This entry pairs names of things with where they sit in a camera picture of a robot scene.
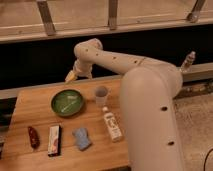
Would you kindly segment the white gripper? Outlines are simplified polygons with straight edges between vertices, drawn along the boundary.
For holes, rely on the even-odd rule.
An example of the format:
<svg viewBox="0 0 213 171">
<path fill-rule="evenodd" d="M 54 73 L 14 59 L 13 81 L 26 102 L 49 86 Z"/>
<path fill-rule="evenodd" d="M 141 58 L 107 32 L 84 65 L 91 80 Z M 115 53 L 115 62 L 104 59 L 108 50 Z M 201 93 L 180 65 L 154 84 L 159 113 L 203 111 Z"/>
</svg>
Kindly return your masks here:
<svg viewBox="0 0 213 171">
<path fill-rule="evenodd" d="M 71 70 L 66 78 L 65 82 L 70 83 L 75 81 L 78 77 L 87 77 L 88 79 L 92 78 L 92 64 L 89 62 L 84 62 L 77 59 L 74 62 L 73 70 Z"/>
</svg>

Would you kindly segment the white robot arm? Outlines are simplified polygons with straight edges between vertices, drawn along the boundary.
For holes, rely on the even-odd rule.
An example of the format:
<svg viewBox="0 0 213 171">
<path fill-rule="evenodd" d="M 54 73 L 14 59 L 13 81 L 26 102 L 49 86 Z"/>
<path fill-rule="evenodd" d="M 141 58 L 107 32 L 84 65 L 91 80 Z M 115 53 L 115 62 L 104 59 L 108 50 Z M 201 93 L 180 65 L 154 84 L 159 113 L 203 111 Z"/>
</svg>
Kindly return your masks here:
<svg viewBox="0 0 213 171">
<path fill-rule="evenodd" d="M 122 76 L 120 110 L 132 171 L 185 171 L 173 98 L 183 76 L 173 64 L 105 51 L 94 38 L 74 47 L 76 61 L 65 80 L 92 76 L 94 64 Z"/>
</svg>

